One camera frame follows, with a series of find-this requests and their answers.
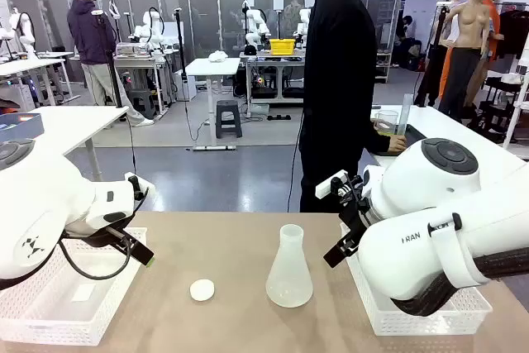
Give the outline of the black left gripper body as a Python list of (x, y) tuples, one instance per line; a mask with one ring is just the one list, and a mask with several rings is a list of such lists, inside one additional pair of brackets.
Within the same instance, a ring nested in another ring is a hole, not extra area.
[(125, 248), (125, 241), (132, 245), (135, 244), (136, 238), (125, 231), (126, 224), (113, 223), (103, 229), (94, 232), (91, 236), (82, 238), (82, 241), (91, 247), (102, 248), (104, 246), (117, 246)]

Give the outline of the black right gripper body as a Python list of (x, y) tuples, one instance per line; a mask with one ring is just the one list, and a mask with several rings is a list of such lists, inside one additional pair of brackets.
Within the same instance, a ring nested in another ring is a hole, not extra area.
[(349, 178), (338, 188), (338, 197), (342, 205), (339, 218), (349, 228), (339, 246), (358, 246), (361, 237), (371, 225), (367, 217), (370, 210), (367, 198), (362, 198), (361, 189), (364, 187), (360, 176)]

